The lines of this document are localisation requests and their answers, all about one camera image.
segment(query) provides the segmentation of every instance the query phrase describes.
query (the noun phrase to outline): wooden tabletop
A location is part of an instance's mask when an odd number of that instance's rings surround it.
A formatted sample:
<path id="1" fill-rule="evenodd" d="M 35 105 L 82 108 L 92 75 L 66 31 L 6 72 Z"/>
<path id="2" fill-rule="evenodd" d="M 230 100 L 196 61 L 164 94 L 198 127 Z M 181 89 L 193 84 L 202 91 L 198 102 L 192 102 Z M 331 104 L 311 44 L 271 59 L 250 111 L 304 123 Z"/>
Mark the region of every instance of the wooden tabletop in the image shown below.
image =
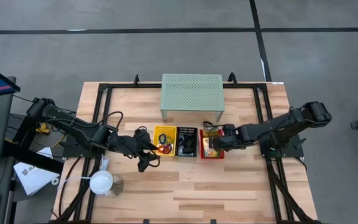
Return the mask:
<path id="1" fill-rule="evenodd" d="M 98 85 L 98 82 L 84 83 L 77 117 L 92 120 Z M 267 83 L 267 86 L 273 115 L 288 112 L 284 85 Z M 109 112 L 124 113 L 119 134 L 132 136 L 139 126 L 146 126 L 152 137 L 156 125 L 202 128 L 203 121 L 214 122 L 213 112 L 193 111 L 171 111 L 163 122 L 160 95 L 159 88 L 113 89 Z M 103 95 L 99 119 L 105 97 Z M 267 119 L 262 93 L 260 99 L 264 119 Z M 258 123 L 251 89 L 225 88 L 224 103 L 221 124 Z M 112 116 L 108 124 L 114 126 L 117 121 L 118 116 Z M 201 159 L 199 153 L 197 158 L 162 157 L 159 167 L 148 167 L 144 173 L 137 171 L 138 159 L 128 159 L 114 152 L 106 155 L 110 158 L 108 170 L 123 179 L 124 190 L 115 198 L 96 197 L 92 223 L 142 223 L 145 218 L 151 223 L 209 223 L 210 219 L 217 219 L 218 223 L 275 223 L 266 165 L 258 145 L 231 150 L 225 153 L 224 159 Z M 83 160 L 77 163 L 72 177 L 81 176 Z M 74 161 L 65 161 L 63 179 Z M 305 168 L 292 158 L 283 159 L 283 163 L 290 193 L 306 214 L 317 219 Z M 63 210 L 77 194 L 79 184 L 79 179 L 68 182 L 63 194 Z M 89 191 L 83 200 L 81 219 L 85 218 L 88 194 Z M 286 218 L 279 195 L 282 216 Z M 55 213 L 59 198 L 60 190 L 53 208 Z"/>

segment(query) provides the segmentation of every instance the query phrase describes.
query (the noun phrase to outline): black floor stripe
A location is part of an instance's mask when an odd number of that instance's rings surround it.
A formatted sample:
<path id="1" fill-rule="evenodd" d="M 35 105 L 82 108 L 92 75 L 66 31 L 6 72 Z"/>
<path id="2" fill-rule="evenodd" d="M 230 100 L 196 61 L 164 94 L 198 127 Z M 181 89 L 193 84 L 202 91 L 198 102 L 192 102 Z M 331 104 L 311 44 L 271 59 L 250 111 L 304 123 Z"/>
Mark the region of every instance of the black floor stripe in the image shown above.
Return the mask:
<path id="1" fill-rule="evenodd" d="M 148 28 L 148 29 L 75 29 L 75 30 L 0 30 L 0 34 L 167 34 L 255 32 L 254 28 Z"/>
<path id="2" fill-rule="evenodd" d="M 272 76 L 270 75 L 269 63 L 267 61 L 264 38 L 262 37 L 262 33 L 260 29 L 259 17 L 258 17 L 258 12 L 256 10 L 255 0 L 249 0 L 249 4 L 251 6 L 252 18 L 254 20 L 256 39 L 258 41 L 259 55 L 262 61 L 262 68 L 264 70 L 265 81 L 271 82 Z"/>
<path id="3" fill-rule="evenodd" d="M 358 32 L 358 27 L 263 28 L 261 32 Z"/>
<path id="4" fill-rule="evenodd" d="M 0 35 L 26 34 L 169 34 L 169 33 L 241 33 L 241 32 L 358 32 L 358 27 L 338 28 L 146 28 L 146 29 L 73 29 L 73 30 L 0 30 Z"/>

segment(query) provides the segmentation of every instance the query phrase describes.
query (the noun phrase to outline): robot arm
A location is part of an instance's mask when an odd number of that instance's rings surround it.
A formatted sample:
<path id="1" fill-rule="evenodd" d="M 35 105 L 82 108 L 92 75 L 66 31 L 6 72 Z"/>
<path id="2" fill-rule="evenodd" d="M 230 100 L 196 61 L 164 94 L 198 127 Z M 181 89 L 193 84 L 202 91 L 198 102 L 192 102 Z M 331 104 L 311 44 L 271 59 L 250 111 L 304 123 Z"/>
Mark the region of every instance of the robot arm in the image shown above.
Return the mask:
<path id="1" fill-rule="evenodd" d="M 245 124 L 235 127 L 223 125 L 223 136 L 213 138 L 215 150 L 245 149 L 267 138 L 270 147 L 288 144 L 289 139 L 306 128 L 319 128 L 331 121 L 331 115 L 322 103 L 309 102 L 300 108 L 261 124 Z"/>
<path id="2" fill-rule="evenodd" d="M 49 123 L 63 130 L 85 149 L 109 150 L 130 158 L 138 157 L 139 172 L 143 172 L 150 165 L 150 161 L 160 158 L 154 153 L 144 152 L 144 149 L 157 149 L 150 143 L 150 134 L 145 129 L 136 130 L 133 137 L 118 136 L 117 128 L 102 123 L 107 117 L 98 123 L 89 123 L 56 107 L 51 99 L 34 98 L 32 106 L 27 110 L 27 116 L 36 122 Z"/>

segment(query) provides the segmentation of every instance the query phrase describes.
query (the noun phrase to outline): white paper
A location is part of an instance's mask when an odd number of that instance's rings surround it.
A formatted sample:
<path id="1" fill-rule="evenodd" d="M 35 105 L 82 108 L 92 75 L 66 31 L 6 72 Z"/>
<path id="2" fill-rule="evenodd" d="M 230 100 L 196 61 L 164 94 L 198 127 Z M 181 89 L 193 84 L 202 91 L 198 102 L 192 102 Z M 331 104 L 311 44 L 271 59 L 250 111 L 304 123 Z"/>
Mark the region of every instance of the white paper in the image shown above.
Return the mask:
<path id="1" fill-rule="evenodd" d="M 43 148 L 39 153 L 41 156 L 52 157 L 50 147 Z M 52 179 L 59 176 L 54 172 L 36 168 L 32 165 L 20 162 L 13 167 L 27 195 L 33 195 L 42 187 L 45 187 Z"/>

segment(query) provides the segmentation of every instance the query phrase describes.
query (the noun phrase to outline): yellow bin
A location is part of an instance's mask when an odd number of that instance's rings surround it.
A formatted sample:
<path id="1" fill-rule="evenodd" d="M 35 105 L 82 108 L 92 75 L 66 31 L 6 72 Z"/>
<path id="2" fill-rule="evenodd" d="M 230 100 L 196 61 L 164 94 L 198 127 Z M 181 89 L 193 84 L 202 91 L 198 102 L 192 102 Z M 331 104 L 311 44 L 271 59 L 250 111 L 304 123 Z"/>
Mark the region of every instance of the yellow bin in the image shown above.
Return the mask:
<path id="1" fill-rule="evenodd" d="M 155 150 L 155 153 L 160 156 L 174 156 L 176 153 L 176 143 L 177 143 L 177 127 L 175 126 L 156 126 L 154 128 L 154 138 L 153 138 L 153 144 L 157 147 L 160 146 L 166 146 L 167 144 L 172 145 L 172 150 L 165 154 L 159 150 Z"/>

